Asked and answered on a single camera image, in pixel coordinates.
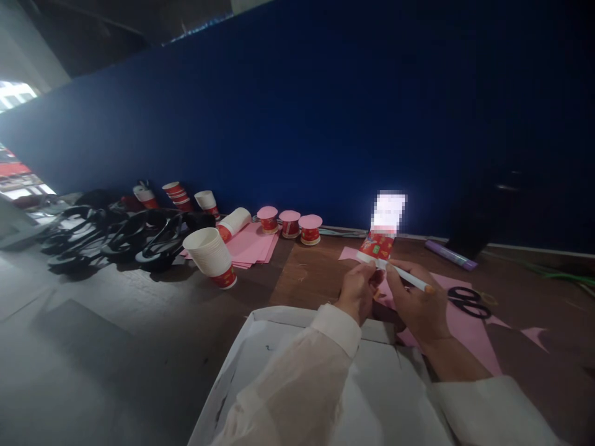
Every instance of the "purple glue stick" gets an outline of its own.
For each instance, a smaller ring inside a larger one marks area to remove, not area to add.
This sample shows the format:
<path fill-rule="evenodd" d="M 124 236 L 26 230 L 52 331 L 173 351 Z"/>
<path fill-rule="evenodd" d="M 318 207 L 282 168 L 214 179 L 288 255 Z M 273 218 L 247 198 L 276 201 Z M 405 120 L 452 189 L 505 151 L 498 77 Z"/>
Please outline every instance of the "purple glue stick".
<path fill-rule="evenodd" d="M 448 259 L 451 262 L 456 263 L 457 265 L 465 268 L 468 271 L 473 271 L 473 269 L 475 269 L 475 267 L 477 266 L 477 263 L 473 260 L 469 260 L 467 257 L 463 257 L 462 255 L 457 254 L 454 251 L 450 251 L 450 249 L 446 249 L 442 245 L 439 245 L 436 242 L 432 242 L 431 240 L 428 240 L 426 242 L 426 248 L 430 251 L 434 251 L 439 256 L 442 256 L 445 259 Z"/>

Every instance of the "gray floor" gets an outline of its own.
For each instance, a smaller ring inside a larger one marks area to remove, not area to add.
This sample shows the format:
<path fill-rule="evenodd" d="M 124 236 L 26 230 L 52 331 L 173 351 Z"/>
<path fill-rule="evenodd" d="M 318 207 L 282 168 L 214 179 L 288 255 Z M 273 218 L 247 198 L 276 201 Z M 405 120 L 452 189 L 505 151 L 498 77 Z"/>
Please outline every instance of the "gray floor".
<path fill-rule="evenodd" d="M 0 444 L 185 445 L 292 246 L 226 292 L 189 262 L 66 278 L 37 247 L 0 253 Z"/>

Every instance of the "white marker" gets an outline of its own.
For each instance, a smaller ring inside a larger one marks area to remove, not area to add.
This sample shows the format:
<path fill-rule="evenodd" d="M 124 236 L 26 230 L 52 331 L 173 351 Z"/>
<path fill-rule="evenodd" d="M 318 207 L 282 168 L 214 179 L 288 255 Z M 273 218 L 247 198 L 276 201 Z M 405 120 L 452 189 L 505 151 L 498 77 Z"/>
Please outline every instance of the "white marker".
<path fill-rule="evenodd" d="M 383 269 L 384 271 L 386 271 L 387 265 L 391 265 L 394 269 L 397 270 L 397 272 L 399 273 L 399 276 L 401 276 L 402 279 L 406 280 L 414 287 L 419 288 L 423 292 L 426 292 L 428 294 L 434 294 L 436 292 L 436 290 L 434 289 L 434 287 L 432 285 L 428 285 L 423 280 L 418 279 L 415 276 L 412 276 L 408 272 L 400 269 L 398 266 L 394 266 L 392 263 L 389 263 L 386 260 L 376 259 L 376 267 L 378 269 Z"/>

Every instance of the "wooden floor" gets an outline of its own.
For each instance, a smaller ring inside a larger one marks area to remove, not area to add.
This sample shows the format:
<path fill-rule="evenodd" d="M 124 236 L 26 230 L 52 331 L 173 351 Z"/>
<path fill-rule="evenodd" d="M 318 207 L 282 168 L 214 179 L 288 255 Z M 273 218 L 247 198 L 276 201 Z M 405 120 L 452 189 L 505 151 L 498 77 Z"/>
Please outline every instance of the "wooden floor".
<path fill-rule="evenodd" d="M 37 247 L 0 253 L 0 444 L 185 445 L 245 317 L 266 305 L 334 301 L 354 262 L 339 254 L 360 243 L 281 239 L 269 265 L 238 271 L 224 292 L 182 259 L 164 274 L 108 265 L 66 278 L 47 271 Z M 495 258 L 482 256 L 468 273 L 410 240 L 399 240 L 393 256 L 471 282 L 513 328 L 547 328 L 549 353 L 518 331 L 487 331 L 503 371 L 555 432 L 590 444 L 595 302 Z M 537 257 L 528 260 L 568 261 Z"/>
<path fill-rule="evenodd" d="M 343 275 L 357 265 L 355 260 L 337 259 L 343 247 L 360 245 L 361 240 L 331 237 L 323 237 L 315 247 L 297 243 L 270 305 L 317 309 L 334 302 Z M 578 263 L 595 271 L 593 261 L 502 248 L 486 250 L 551 267 Z M 476 291 L 490 294 L 497 302 L 489 305 L 493 314 L 515 329 L 486 327 L 503 373 L 517 380 L 561 438 L 573 445 L 593 443 L 595 300 L 573 284 L 543 279 L 515 263 L 484 254 L 475 271 L 465 271 L 425 249 L 418 240 L 397 239 L 392 257 L 470 282 Z M 518 331 L 531 327 L 547 329 L 540 339 L 549 353 Z"/>

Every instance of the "cup stack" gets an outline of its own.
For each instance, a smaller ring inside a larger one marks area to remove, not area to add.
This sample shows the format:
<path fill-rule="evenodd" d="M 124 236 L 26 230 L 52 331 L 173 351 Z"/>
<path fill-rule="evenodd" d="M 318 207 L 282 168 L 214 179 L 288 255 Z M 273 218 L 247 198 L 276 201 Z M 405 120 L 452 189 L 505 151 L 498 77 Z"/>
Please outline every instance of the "cup stack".
<path fill-rule="evenodd" d="M 230 215 L 225 217 L 217 226 L 221 238 L 224 242 L 231 240 L 231 238 L 240 232 L 244 226 L 252 221 L 252 216 L 248 210 L 244 208 L 237 208 Z"/>
<path fill-rule="evenodd" d="M 283 211 L 279 218 L 283 222 L 281 235 L 285 238 L 296 238 L 299 235 L 298 220 L 301 217 L 296 211 Z"/>
<path fill-rule="evenodd" d="M 215 220 L 217 221 L 221 220 L 219 209 L 217 209 L 217 202 L 213 196 L 213 191 L 200 191 L 194 194 L 194 198 L 196 198 L 198 205 L 204 212 L 214 215 Z"/>
<path fill-rule="evenodd" d="M 317 245 L 320 242 L 320 231 L 318 228 L 322 225 L 322 218 L 311 214 L 300 217 L 298 223 L 302 227 L 300 241 L 307 246 Z"/>
<path fill-rule="evenodd" d="M 365 262 L 376 259 L 388 260 L 394 242 L 393 235 L 370 231 L 359 247 L 357 257 Z"/>
<path fill-rule="evenodd" d="M 260 208 L 256 216 L 260 219 L 260 224 L 265 234 L 275 234 L 279 230 L 279 224 L 275 218 L 277 216 L 277 209 L 273 206 Z"/>
<path fill-rule="evenodd" d="M 138 198 L 144 207 L 147 209 L 159 209 L 159 205 L 153 192 L 149 189 L 145 189 L 142 186 L 136 186 L 134 189 L 134 196 Z"/>
<path fill-rule="evenodd" d="M 179 181 L 168 183 L 163 186 L 162 189 L 167 193 L 167 196 L 172 199 L 176 208 L 184 212 L 194 211 L 194 206 L 192 206 L 190 197 L 188 197 L 188 194 L 186 194 L 186 191 Z"/>
<path fill-rule="evenodd" d="M 216 228 L 204 228 L 193 232 L 182 242 L 198 269 L 219 288 L 229 289 L 237 282 L 231 254 Z"/>

